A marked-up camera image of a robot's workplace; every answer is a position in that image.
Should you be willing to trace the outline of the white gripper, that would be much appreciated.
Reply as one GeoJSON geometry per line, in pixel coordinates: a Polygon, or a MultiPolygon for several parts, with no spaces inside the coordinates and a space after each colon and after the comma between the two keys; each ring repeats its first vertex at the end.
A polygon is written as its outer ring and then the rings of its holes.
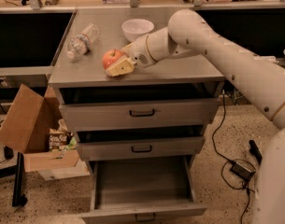
{"type": "MultiPolygon", "coordinates": [[[[151,57],[148,49],[148,35],[143,35],[133,43],[124,46],[121,51],[129,54],[130,58],[141,67],[155,65],[156,61],[151,57]]],[[[117,77],[132,73],[135,70],[135,63],[127,56],[122,56],[108,69],[106,73],[110,77],[117,77]]]]}

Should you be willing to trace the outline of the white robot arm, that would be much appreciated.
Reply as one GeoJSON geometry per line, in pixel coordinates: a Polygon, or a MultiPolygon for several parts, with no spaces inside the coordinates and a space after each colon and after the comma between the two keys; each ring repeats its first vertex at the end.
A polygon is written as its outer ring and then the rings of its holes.
{"type": "Polygon", "coordinates": [[[279,129],[267,144],[251,224],[285,224],[285,69],[215,33],[196,12],[174,13],[166,27],[139,37],[103,62],[119,76],[157,62],[201,54],[279,129]]]}

